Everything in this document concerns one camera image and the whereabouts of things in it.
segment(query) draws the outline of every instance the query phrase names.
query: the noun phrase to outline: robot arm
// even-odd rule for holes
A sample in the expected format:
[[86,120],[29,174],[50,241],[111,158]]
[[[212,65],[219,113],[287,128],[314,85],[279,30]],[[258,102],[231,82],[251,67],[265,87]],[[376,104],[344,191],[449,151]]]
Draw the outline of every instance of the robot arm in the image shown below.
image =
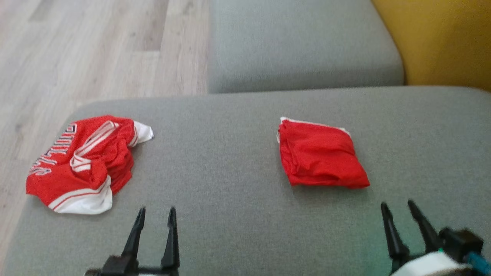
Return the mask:
[[167,235],[167,244],[165,246],[165,252],[160,267],[142,268],[138,265],[136,257],[138,255],[140,233],[144,223],[145,208],[142,207],[138,212],[135,224],[133,224],[133,228],[131,229],[121,256],[110,256],[101,269],[90,269],[85,272],[85,276],[178,276],[177,269],[180,266],[180,261],[176,209],[172,207],[169,212],[167,221],[169,234]]
[[419,225],[425,252],[410,254],[394,225],[394,218],[385,202],[381,204],[382,220],[387,239],[393,276],[482,276],[490,273],[481,256],[484,241],[471,231],[444,228],[436,233],[414,201],[408,201],[412,217]]

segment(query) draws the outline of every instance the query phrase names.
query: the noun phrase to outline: fabric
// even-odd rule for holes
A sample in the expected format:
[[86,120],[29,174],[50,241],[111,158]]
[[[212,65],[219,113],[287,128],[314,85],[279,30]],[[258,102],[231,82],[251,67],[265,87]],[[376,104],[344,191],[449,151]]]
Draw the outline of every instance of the fabric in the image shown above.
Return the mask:
[[281,163],[292,186],[370,186],[345,129],[282,117],[277,137]]
[[[68,122],[108,112],[152,126],[155,138],[132,150],[133,177],[99,216],[56,214],[28,198],[4,276],[101,267],[121,253],[141,206],[140,265],[160,264],[175,205],[184,276],[388,275],[382,201],[411,251],[424,251],[408,198],[435,228],[469,227],[491,241],[490,107],[478,89],[420,86],[84,106]],[[291,187],[275,138],[284,115],[349,130],[370,188]],[[483,252],[491,258],[491,243]]]
[[57,213],[100,214],[131,178],[129,148],[150,140],[152,129],[111,115],[70,123],[32,165],[26,181],[32,194]]
[[402,85],[369,0],[212,0],[210,93]]
[[404,61],[409,85],[491,91],[491,2],[372,0]]

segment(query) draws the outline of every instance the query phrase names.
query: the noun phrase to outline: sofa seat cushion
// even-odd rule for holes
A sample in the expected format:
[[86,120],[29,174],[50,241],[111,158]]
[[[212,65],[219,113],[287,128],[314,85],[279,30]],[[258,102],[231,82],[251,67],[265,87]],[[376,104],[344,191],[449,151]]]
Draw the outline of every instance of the sofa seat cushion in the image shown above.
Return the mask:
[[[83,275],[120,254],[146,206],[138,258],[157,266],[177,208],[181,275],[388,275],[380,203],[412,252],[412,198],[437,229],[468,227],[491,255],[491,94],[462,87],[372,87],[94,103],[152,126],[133,177],[96,216],[57,214],[29,197],[6,276]],[[291,187],[280,117],[345,127],[371,186]]]

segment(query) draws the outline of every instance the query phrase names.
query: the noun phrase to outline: gray sofa cushion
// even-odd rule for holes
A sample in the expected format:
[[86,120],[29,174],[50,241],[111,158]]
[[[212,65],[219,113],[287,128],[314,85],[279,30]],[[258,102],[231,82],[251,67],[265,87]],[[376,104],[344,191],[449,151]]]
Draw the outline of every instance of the gray sofa cushion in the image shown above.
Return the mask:
[[369,0],[212,0],[209,92],[402,85]]
[[[98,216],[61,215],[30,197],[6,275],[82,275],[120,254],[147,207],[139,259],[158,265],[177,207],[181,275],[387,275],[380,203],[423,251],[406,201],[432,224],[469,227],[491,257],[491,94],[461,87],[383,87],[95,103],[153,127],[133,178]],[[291,187],[279,160],[281,116],[350,131],[371,186]]]

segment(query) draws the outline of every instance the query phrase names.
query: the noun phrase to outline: blue cable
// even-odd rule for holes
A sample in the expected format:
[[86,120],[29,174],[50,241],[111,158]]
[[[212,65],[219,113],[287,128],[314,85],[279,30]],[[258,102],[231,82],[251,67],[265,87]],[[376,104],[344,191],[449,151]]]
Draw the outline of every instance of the blue cable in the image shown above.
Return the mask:
[[479,271],[484,275],[491,275],[491,264],[489,264],[485,258],[474,252],[467,255],[467,262],[472,266],[473,269]]

